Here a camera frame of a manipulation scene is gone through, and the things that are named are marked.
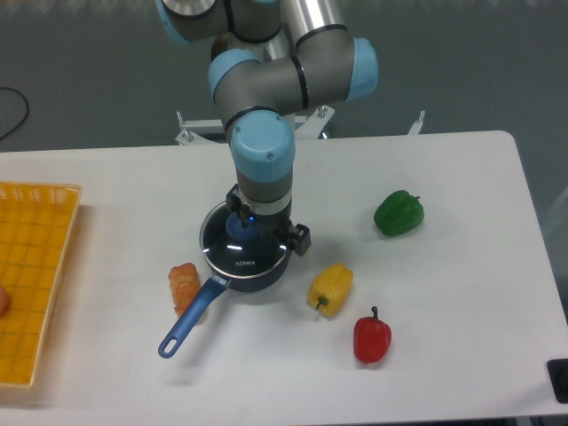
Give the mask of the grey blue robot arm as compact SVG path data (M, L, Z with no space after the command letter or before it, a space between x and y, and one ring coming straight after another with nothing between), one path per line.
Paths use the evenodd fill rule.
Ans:
M227 206L302 255L309 230L290 221L295 136L288 116L357 99L378 84L373 45L350 35L336 1L160 1L173 39L233 36L208 71L237 185Z

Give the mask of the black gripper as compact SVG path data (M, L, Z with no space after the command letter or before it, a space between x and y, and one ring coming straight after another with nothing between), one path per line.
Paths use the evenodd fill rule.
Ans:
M276 201L256 201L245 196L238 185L226 195L225 206L230 212L231 227L236 231L277 233L286 249L304 256L311 247L311 230L290 221L292 190Z

